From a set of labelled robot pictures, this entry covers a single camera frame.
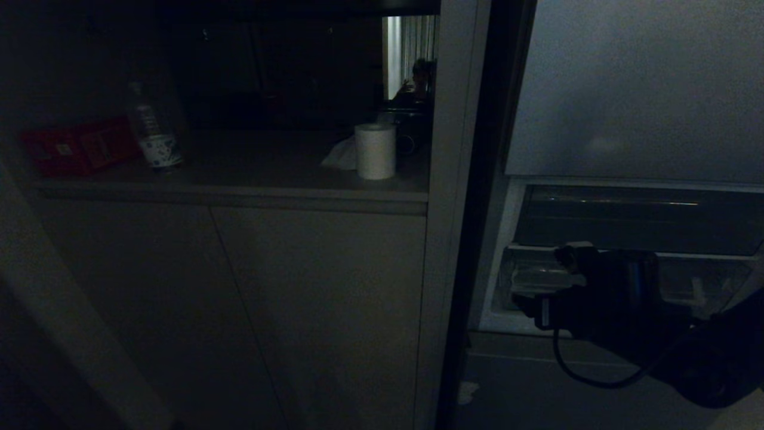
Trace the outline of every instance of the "cable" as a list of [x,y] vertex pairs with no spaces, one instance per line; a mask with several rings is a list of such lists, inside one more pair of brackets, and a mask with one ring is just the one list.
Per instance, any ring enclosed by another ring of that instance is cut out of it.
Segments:
[[555,359],[557,360],[557,364],[560,365],[560,368],[562,368],[562,371],[565,372],[568,376],[573,378],[574,380],[577,380],[580,383],[585,383],[587,385],[595,386],[597,388],[605,388],[605,389],[619,389],[619,388],[625,388],[630,385],[633,385],[634,383],[639,382],[642,378],[647,376],[650,372],[652,372],[653,369],[660,364],[661,361],[672,351],[674,348],[677,347],[680,343],[684,342],[685,339],[688,337],[688,335],[695,331],[698,326],[695,328],[691,328],[687,333],[681,335],[680,337],[677,337],[676,340],[672,344],[670,344],[668,347],[666,347],[649,365],[637,370],[632,376],[627,377],[626,379],[616,381],[614,383],[606,383],[603,381],[597,381],[597,380],[590,380],[589,378],[585,376],[581,376],[574,372],[573,370],[568,367],[567,364],[565,364],[565,361],[562,359],[562,354],[560,353],[560,329],[556,328],[554,336],[552,338],[552,346],[555,350]]

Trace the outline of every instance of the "freezer compartment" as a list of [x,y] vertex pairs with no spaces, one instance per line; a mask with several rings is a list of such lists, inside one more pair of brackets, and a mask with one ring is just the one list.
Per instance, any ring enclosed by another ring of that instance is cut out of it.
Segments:
[[[708,318],[740,290],[751,269],[738,261],[659,257],[659,272],[664,300],[690,306],[695,316]],[[516,311],[513,293],[536,295],[585,283],[583,276],[569,275],[552,252],[505,249],[494,305],[499,312]]]
[[752,256],[764,241],[764,194],[528,185],[512,242]]

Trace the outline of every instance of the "red package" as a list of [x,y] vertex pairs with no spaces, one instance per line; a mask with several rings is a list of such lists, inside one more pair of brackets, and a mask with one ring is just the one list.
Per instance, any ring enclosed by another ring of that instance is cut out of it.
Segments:
[[44,177],[86,176],[139,156],[126,116],[20,134]]

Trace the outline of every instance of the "paper towel roll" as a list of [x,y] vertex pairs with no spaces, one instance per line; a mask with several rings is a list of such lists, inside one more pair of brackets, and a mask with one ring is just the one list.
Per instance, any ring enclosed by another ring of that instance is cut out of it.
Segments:
[[395,175],[395,125],[356,125],[355,144],[358,176],[387,179]]

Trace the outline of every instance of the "water bottle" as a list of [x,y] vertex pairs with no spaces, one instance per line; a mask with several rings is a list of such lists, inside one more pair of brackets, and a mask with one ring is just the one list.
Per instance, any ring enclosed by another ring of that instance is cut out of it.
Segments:
[[183,163],[170,121],[159,106],[144,94],[143,84],[130,82],[128,118],[148,164],[157,173],[176,170]]

